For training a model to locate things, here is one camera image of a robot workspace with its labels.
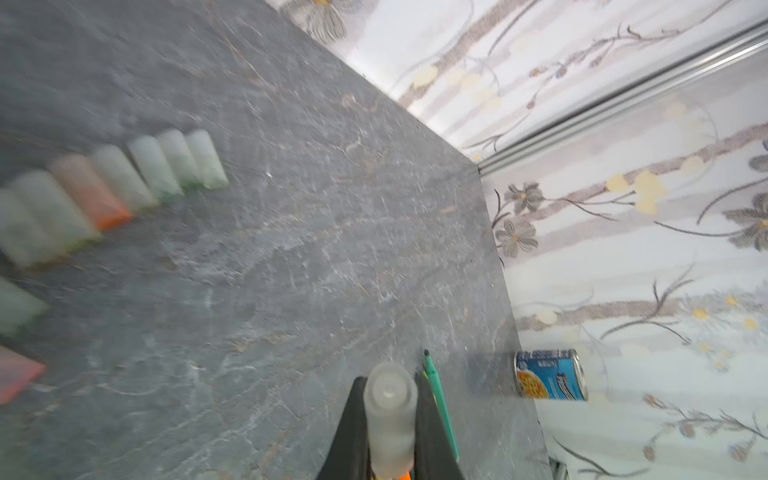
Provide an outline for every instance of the metal trim strip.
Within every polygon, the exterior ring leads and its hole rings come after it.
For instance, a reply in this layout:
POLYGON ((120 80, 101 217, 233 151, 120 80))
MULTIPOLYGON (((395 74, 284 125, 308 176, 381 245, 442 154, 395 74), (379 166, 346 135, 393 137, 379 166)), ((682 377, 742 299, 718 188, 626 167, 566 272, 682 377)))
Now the metal trim strip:
POLYGON ((492 174, 514 162, 536 154, 576 134, 608 121, 638 104, 659 98, 685 84, 699 80, 728 65, 768 48, 768 20, 688 60, 641 81, 635 86, 598 101, 562 121, 510 145, 480 162, 480 176, 492 174))

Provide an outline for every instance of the pink object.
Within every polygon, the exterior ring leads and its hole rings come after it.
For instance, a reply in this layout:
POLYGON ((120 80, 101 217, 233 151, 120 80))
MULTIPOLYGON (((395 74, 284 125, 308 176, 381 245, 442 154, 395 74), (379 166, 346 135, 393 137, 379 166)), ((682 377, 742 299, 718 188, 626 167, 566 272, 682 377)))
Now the pink object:
POLYGON ((0 346, 0 405, 10 402, 45 371, 45 365, 0 346))

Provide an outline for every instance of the frosted plastic bottle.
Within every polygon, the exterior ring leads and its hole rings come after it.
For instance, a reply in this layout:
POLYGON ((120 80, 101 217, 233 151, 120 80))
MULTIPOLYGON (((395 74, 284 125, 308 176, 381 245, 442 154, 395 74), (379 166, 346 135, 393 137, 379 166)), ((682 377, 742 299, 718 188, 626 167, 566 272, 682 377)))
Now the frosted plastic bottle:
POLYGON ((401 478, 413 467, 418 397, 416 383, 401 365, 382 362, 371 370, 362 401, 377 478, 401 478))
POLYGON ((157 206, 157 200, 120 148, 101 145, 91 154, 91 164, 133 215, 157 206))
POLYGON ((48 171, 99 230, 122 225, 133 218, 83 155, 57 158, 48 165, 48 171))
POLYGON ((195 130, 187 134, 187 143, 197 162, 197 169, 203 178, 206 188, 223 188, 230 184, 224 167, 221 166, 219 154, 216 153, 214 141, 205 130, 195 130))
POLYGON ((197 169, 197 162, 192 156, 187 139, 179 130, 171 128, 157 135, 157 142, 168 160, 170 169, 184 190, 203 186, 203 179, 197 169))
POLYGON ((48 304, 0 276, 0 334, 12 335, 48 309, 48 304))
POLYGON ((65 254, 8 188, 0 188, 0 250, 19 268, 45 265, 65 254))
POLYGON ((142 135, 128 144, 128 150, 134 156, 150 192, 161 204, 173 202, 183 195, 157 138, 142 135))
POLYGON ((16 177, 9 186, 64 250, 76 250, 101 239, 98 229, 47 171, 29 171, 16 177))
POLYGON ((45 365, 0 346, 0 405, 5 405, 45 371, 45 365))

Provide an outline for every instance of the black object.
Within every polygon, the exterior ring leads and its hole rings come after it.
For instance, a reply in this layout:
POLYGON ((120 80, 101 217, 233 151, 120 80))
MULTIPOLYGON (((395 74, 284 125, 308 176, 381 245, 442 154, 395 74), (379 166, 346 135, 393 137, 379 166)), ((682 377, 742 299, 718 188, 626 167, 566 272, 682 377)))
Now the black object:
MULTIPOLYGON (((415 375, 416 439, 412 480, 464 480, 445 434, 435 396, 427 378, 415 375)), ((366 377, 357 377, 349 391, 344 413, 333 443, 316 480, 370 480, 373 478, 368 451, 368 422, 362 403, 366 377)))

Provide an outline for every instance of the orange liquid container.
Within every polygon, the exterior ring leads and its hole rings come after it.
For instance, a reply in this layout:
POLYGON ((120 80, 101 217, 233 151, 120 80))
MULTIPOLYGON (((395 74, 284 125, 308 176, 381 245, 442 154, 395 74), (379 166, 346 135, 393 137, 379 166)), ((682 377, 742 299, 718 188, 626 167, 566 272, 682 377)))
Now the orange liquid container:
POLYGON ((45 371, 45 365, 0 346, 0 405, 10 402, 45 371))
POLYGON ((58 158, 48 165, 48 171, 99 230, 133 218, 83 155, 58 158))

